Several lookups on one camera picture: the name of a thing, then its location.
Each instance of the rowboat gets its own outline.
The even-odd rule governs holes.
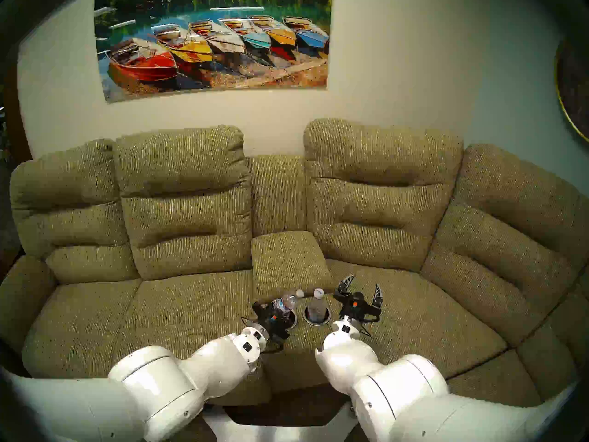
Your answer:
[[[157,42],[180,60],[200,63],[213,60],[213,51],[208,42],[198,34],[192,34],[176,23],[152,26]]]
[[[270,37],[262,29],[251,23],[249,19],[219,19],[219,22],[231,28],[241,37],[243,42],[247,42],[253,48],[270,48]]]
[[[110,49],[107,57],[114,68],[140,81],[172,79],[178,73],[171,53],[153,42],[139,38],[118,43]]]
[[[213,22],[211,19],[198,20],[188,24],[190,32],[203,37],[213,50],[225,53],[244,53],[246,46],[231,28]]]
[[[329,40],[329,35],[305,17],[283,17],[284,25],[291,28],[305,44],[317,49],[323,49]]]
[[[278,42],[278,44],[295,45],[295,33],[288,26],[274,20],[269,15],[250,15],[248,19],[265,33],[268,33],[270,38]]]

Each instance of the gold frame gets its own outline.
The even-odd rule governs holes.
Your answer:
[[[560,107],[564,112],[564,116],[567,117],[568,122],[575,129],[575,131],[579,134],[579,136],[581,136],[583,139],[585,139],[585,141],[589,142],[589,139],[587,138],[587,136],[585,136],[579,130],[579,128],[577,128],[577,126],[572,122],[571,117],[568,116],[568,112],[567,112],[566,108],[564,107],[563,99],[560,96],[560,90],[558,88],[558,59],[559,59],[560,54],[563,51],[563,47],[566,43],[567,43],[566,40],[561,41],[561,43],[558,45],[558,48],[556,50],[556,55],[554,57],[554,85],[556,86],[556,94],[558,96],[558,102],[560,103]]]

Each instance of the turquoise water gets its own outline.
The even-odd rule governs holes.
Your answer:
[[[227,11],[211,11],[213,7],[243,7],[256,6],[263,9],[232,9]],[[153,9],[146,9],[137,12],[111,12],[107,15],[99,17],[97,25],[95,26],[95,34],[97,37],[106,37],[106,41],[96,41],[97,52],[107,50],[113,45],[131,38],[143,38],[154,41],[151,27],[153,25],[163,25],[165,23],[177,23],[184,28],[188,28],[188,23],[200,19],[219,18],[246,18],[252,14],[271,15],[273,18],[282,22],[282,16],[291,15],[297,17],[306,17],[311,19],[316,25],[321,27],[329,34],[329,24],[331,19],[331,8],[321,4],[297,4],[295,0],[283,0],[282,2],[264,3],[258,6],[256,2],[248,2],[232,6],[231,2],[212,1],[211,5],[205,3],[187,3],[187,4],[172,4],[155,6]],[[122,26],[121,28],[109,29],[108,26],[115,23],[125,22],[135,19],[136,23]]]

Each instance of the blue boat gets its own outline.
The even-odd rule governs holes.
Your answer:
[[[297,37],[309,47],[325,48],[329,35],[305,17],[283,17],[284,25],[295,32]]]
[[[243,42],[254,49],[270,48],[270,36],[251,23],[249,19],[229,18],[219,19],[219,22],[230,28],[234,33],[237,33]]]

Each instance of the seat cushion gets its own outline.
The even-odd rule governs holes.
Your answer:
[[[545,401],[578,378],[570,350],[556,336],[551,323],[543,323],[517,348],[517,354]]]
[[[243,329],[241,317],[253,317],[251,270],[144,281],[130,303],[113,350],[117,362],[146,345],[160,345],[180,359],[208,341]],[[263,371],[216,402],[257,404],[270,398]]]
[[[507,344],[436,285],[418,274],[404,270],[370,268],[368,266],[327,260],[336,282],[350,274],[356,278],[350,290],[361,291],[370,301],[378,283],[384,305],[381,321],[366,325],[372,337],[362,337],[376,352],[380,362],[387,364],[406,354],[428,358],[444,377],[464,372],[502,352]],[[327,298],[334,320],[341,304]],[[298,326],[284,346],[284,352],[265,355],[264,370],[273,390],[289,386],[296,375],[303,381],[325,380],[315,364],[314,349],[320,348],[331,328],[310,326],[300,318]]]
[[[450,392],[498,404],[533,407],[542,403],[515,350],[448,380]]]
[[[61,285],[47,300],[22,349],[33,377],[106,377],[112,350],[140,279]]]

